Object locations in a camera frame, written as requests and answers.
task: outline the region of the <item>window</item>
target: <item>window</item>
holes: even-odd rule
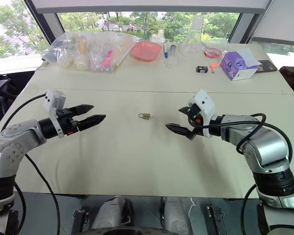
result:
[[[294,46],[259,41],[250,43],[260,44],[278,70],[282,66],[294,66]]]
[[[0,73],[35,70],[48,47],[23,0],[0,0]]]
[[[152,40],[183,42],[195,14],[203,15],[202,40],[227,39],[239,13],[223,12],[72,12],[58,13],[65,31],[116,31]]]

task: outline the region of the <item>pink bowl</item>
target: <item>pink bowl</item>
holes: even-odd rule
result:
[[[140,41],[132,48],[131,54],[139,60],[153,61],[160,51],[160,45],[149,41]]]

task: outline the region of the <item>table surface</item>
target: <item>table surface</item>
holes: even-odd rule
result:
[[[260,46],[248,46],[256,59],[268,59]],[[268,123],[289,136],[294,149],[293,91],[278,71],[231,82],[222,70],[195,73],[196,65],[208,64],[205,58],[178,57],[180,63],[172,70],[164,67],[163,56],[143,62],[131,55],[112,74],[41,67],[1,120],[0,129],[22,103],[46,88],[58,89],[67,97],[65,107],[95,106],[76,119],[107,117],[98,126],[52,138],[29,152],[55,193],[243,198],[254,181],[235,146],[218,137],[189,141],[165,124],[190,127],[178,109],[194,92],[205,89],[217,114],[265,113]],[[139,113],[154,118],[143,120]],[[10,124],[47,116],[40,99],[25,106]],[[294,158],[291,169],[294,173]],[[23,191],[48,192],[27,160],[21,162],[16,181]]]
[[[190,127],[178,112],[190,93],[61,91],[67,96],[66,107],[95,106],[78,119],[93,114],[107,117],[98,126],[52,138],[29,152],[56,193],[242,198],[254,183],[235,146],[218,137],[197,136],[189,141],[165,127],[166,123]],[[0,128],[15,107],[43,92],[25,89]],[[209,95],[218,114],[265,113],[267,122],[285,131],[294,148],[294,95]],[[43,99],[28,104],[11,124],[47,117],[42,106]],[[143,120],[137,117],[139,113],[151,113],[154,118]],[[27,160],[21,162],[16,181],[24,191],[48,192]]]

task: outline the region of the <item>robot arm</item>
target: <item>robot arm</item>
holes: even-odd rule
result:
[[[74,116],[87,113],[93,106],[82,104],[63,108],[64,101],[63,93],[49,89],[45,107],[50,118],[18,123],[0,133],[0,214],[13,206],[14,180],[20,162],[28,151],[46,143],[47,139],[83,131],[101,123],[105,118],[105,115],[93,115],[82,121],[74,120]]]
[[[252,116],[217,116],[214,108],[215,105],[208,94],[201,90],[191,98],[189,107],[179,110],[188,116],[190,125],[194,127],[193,131],[172,123],[166,127],[190,140],[196,135],[208,138],[221,136],[222,140],[237,146],[259,125],[259,120]],[[230,124],[237,121],[247,122]],[[261,201],[257,212],[263,234],[280,228],[294,230],[294,177],[290,170],[287,149],[279,135],[264,127],[240,145],[257,185]]]

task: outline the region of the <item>tissue box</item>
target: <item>tissue box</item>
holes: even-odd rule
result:
[[[228,52],[221,61],[221,67],[232,81],[251,78],[259,64],[248,48]]]

